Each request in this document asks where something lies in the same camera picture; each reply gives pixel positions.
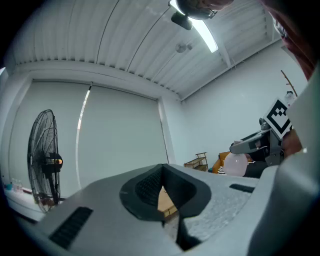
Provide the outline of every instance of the ceiling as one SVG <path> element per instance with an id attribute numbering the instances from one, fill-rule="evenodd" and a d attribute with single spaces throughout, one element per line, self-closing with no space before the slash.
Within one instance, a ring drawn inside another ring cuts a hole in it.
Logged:
<path id="1" fill-rule="evenodd" d="M 258 0 L 235 0 L 205 24 L 219 49 L 211 53 L 193 28 L 171 21 L 168 0 L 55 0 L 37 9 L 5 59 L 76 61 L 108 66 L 177 93 L 181 100 L 280 37 Z M 183 53 L 177 44 L 186 44 Z"/>

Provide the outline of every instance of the standing fan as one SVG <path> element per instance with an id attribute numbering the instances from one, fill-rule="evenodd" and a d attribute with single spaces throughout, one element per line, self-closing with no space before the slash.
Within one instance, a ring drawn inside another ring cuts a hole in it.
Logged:
<path id="1" fill-rule="evenodd" d="M 63 160 L 58 151 L 57 124 L 52 110 L 35 119 L 28 142 L 27 164 L 32 194 L 46 213 L 60 202 L 59 173 Z"/>

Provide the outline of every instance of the wooden stick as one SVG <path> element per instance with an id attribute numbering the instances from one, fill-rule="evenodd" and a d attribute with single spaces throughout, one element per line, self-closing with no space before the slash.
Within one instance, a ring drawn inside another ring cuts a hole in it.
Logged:
<path id="1" fill-rule="evenodd" d="M 290 82 L 290 80 L 288 79 L 288 77 L 286 76 L 285 72 L 283 72 L 282 70 L 281 70 L 281 72 L 282 72 L 282 74 L 284 75 L 284 78 L 288 80 L 288 83 L 286 83 L 286 85 L 290 85 L 291 88 L 292 88 L 292 90 L 294 91 L 295 96 L 298 97 L 298 94 L 297 94 L 294 86 L 292 85 L 292 83 Z"/>

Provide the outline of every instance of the wooden shelf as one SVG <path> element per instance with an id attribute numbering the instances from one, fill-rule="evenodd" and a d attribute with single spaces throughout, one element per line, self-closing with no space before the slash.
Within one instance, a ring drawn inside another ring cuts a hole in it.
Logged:
<path id="1" fill-rule="evenodd" d="M 195 165 L 196 163 L 199 163 L 200 161 L 202 161 L 203 159 L 206 159 L 205 157 L 199 157 L 196 158 L 190 162 L 186 162 L 185 165 Z"/>
<path id="2" fill-rule="evenodd" d="M 206 164 L 199 164 L 198 166 L 194 167 L 194 169 L 196 169 L 198 171 L 206 172 L 207 171 L 207 165 Z"/>

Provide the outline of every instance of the ceiling light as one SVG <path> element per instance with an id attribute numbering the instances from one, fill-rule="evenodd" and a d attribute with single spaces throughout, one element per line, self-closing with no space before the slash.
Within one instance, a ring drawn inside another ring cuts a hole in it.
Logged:
<path id="1" fill-rule="evenodd" d="M 182 13 L 182 11 L 179 10 L 177 3 L 176 3 L 176 0 L 171 0 L 169 3 L 173 8 L 175 8 L 178 12 L 180 12 L 181 14 L 184 15 L 184 13 Z M 212 36 L 212 34 L 210 33 L 205 22 L 203 20 L 194 19 L 194 18 L 190 18 L 190 17 L 188 17 L 188 19 L 192 22 L 192 25 L 198 31 L 198 33 L 200 34 L 200 36 L 202 37 L 202 39 L 204 40 L 204 42 L 208 46 L 209 50 L 212 53 L 217 51 L 218 50 L 217 43 L 216 43 L 214 37 Z"/>

